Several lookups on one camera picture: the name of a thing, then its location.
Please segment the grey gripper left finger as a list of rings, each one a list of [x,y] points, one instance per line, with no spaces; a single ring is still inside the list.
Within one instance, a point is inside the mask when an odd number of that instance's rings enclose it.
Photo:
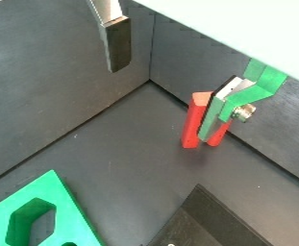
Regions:
[[[131,19],[118,0],[86,0],[97,18],[109,70],[115,73],[131,62]]]

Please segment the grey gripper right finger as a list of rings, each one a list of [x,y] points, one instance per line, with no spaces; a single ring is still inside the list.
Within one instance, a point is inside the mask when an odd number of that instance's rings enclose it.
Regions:
[[[274,96],[286,78],[288,75],[278,69],[250,59],[244,77],[233,76],[213,93],[198,130],[200,139],[208,141],[217,131],[217,125],[228,123],[232,118],[246,121],[252,112],[246,112],[245,107]]]

